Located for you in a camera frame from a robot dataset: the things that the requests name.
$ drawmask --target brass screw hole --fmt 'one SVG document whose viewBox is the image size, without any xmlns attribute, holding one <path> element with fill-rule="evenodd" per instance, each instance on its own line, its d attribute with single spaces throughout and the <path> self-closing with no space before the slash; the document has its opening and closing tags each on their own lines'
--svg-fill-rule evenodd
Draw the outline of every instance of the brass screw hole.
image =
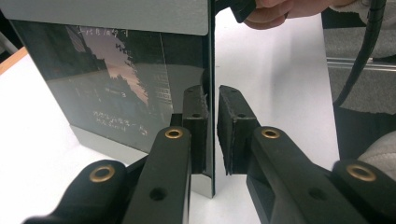
<svg viewBox="0 0 396 224">
<path fill-rule="evenodd" d="M 262 136 L 266 138 L 278 138 L 280 137 L 280 133 L 276 130 L 264 129 L 262 130 Z"/>
<path fill-rule="evenodd" d="M 179 129 L 171 129 L 166 131 L 165 136 L 167 138 L 179 138 L 183 136 L 183 132 Z"/>
<path fill-rule="evenodd" d="M 90 173 L 90 180 L 93 183 L 105 182 L 110 179 L 115 173 L 116 170 L 110 164 L 98 166 Z"/>
<path fill-rule="evenodd" d="M 346 167 L 346 170 L 350 175 L 359 180 L 366 182 L 372 182 L 376 180 L 376 175 L 373 173 L 373 171 L 369 170 L 364 166 L 358 164 L 350 164 Z"/>
</svg>

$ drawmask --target human hand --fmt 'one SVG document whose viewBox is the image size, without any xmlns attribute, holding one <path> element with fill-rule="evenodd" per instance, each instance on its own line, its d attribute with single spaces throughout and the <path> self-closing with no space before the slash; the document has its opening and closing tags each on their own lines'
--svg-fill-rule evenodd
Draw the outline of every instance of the human hand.
<svg viewBox="0 0 396 224">
<path fill-rule="evenodd" d="M 244 23 L 253 29 L 277 27 L 286 18 L 313 16 L 330 5 L 345 6 L 355 0 L 256 0 L 256 9 Z"/>
</svg>

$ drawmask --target screw hole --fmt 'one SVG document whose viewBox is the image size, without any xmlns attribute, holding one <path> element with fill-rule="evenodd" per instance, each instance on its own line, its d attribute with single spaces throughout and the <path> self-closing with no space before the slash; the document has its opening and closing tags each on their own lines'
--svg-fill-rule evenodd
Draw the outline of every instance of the screw hole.
<svg viewBox="0 0 396 224">
<path fill-rule="evenodd" d="M 278 138 L 278 137 L 280 137 L 280 133 L 276 130 L 265 129 L 265 130 L 262 130 L 262 136 L 267 137 L 267 138 Z"/>
<path fill-rule="evenodd" d="M 104 177 L 106 175 L 110 174 L 110 171 L 107 169 L 103 169 L 103 170 L 98 170 L 95 175 L 98 177 Z"/>
<path fill-rule="evenodd" d="M 110 179 L 115 173 L 116 173 L 116 170 L 113 168 L 112 165 L 110 165 L 110 164 L 102 165 L 102 166 L 96 167 L 90 173 L 90 180 L 93 183 L 105 182 L 108 179 Z"/>
<path fill-rule="evenodd" d="M 149 193 L 149 197 L 153 201 L 162 201 L 167 195 L 166 189 L 162 188 L 156 188 L 152 189 L 151 192 Z"/>
<path fill-rule="evenodd" d="M 352 175 L 353 177 L 362 180 L 362 181 L 375 181 L 376 176 L 373 171 L 369 170 L 368 168 L 358 165 L 358 164 L 350 164 L 346 167 L 347 172 Z"/>
<path fill-rule="evenodd" d="M 321 189 L 317 189 L 317 188 L 312 188 L 308 191 L 309 195 L 316 199 L 316 200 L 320 200 L 320 201 L 326 201 L 327 200 L 327 195 L 325 192 L 323 192 L 323 190 Z"/>
<path fill-rule="evenodd" d="M 183 135 L 183 132 L 179 129 L 171 129 L 166 131 L 165 136 L 167 138 L 179 138 Z"/>
</svg>

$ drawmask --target wooden edge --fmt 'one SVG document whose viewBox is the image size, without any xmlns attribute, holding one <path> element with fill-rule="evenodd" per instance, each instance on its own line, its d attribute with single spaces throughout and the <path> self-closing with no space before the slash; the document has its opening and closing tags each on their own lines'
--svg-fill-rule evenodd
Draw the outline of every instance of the wooden edge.
<svg viewBox="0 0 396 224">
<path fill-rule="evenodd" d="M 12 67 L 15 63 L 17 63 L 21 58 L 27 55 L 27 50 L 26 47 L 21 48 L 17 52 L 15 52 L 13 55 L 9 56 L 5 61 L 0 63 L 0 76 L 5 73 L 8 68 Z"/>
</svg>

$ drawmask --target finger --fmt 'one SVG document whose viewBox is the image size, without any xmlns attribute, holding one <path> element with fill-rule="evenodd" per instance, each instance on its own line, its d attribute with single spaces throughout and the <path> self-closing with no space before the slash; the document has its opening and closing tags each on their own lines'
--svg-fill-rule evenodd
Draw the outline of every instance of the finger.
<svg viewBox="0 0 396 224">
<path fill-rule="evenodd" d="M 283 24 L 285 22 L 285 17 L 281 16 L 278 17 L 276 19 L 274 19 L 273 21 L 270 22 L 264 22 L 264 23 L 257 23 L 257 22 L 253 22 L 253 21 L 244 21 L 244 23 L 255 30 L 267 30 L 267 29 L 271 29 L 274 27 L 277 27 L 281 24 Z"/>
<path fill-rule="evenodd" d="M 274 7 L 285 1 L 286 0 L 256 0 L 256 8 Z"/>
<path fill-rule="evenodd" d="M 269 8 L 257 8 L 247 17 L 248 21 L 265 23 L 287 14 L 293 8 L 293 1 L 286 1 L 280 5 Z"/>
</svg>

